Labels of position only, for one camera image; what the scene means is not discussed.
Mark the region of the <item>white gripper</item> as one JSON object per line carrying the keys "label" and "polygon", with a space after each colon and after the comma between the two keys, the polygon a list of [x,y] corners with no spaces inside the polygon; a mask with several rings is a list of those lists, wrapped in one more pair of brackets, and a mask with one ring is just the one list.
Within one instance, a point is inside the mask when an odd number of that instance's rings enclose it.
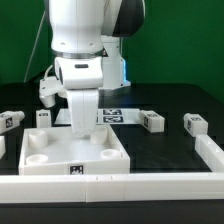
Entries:
{"label": "white gripper", "polygon": [[79,137],[90,135],[96,126],[99,88],[103,86],[102,58],[56,57],[54,66],[67,95],[72,132]]}

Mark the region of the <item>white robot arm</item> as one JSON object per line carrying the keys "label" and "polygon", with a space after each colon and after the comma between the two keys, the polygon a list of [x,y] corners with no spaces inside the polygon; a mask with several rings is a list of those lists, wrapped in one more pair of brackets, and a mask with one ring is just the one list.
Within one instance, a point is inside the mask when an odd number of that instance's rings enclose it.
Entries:
{"label": "white robot arm", "polygon": [[130,37],[144,23],[144,0],[44,0],[54,68],[67,95],[72,132],[91,134],[103,86],[104,35]]}

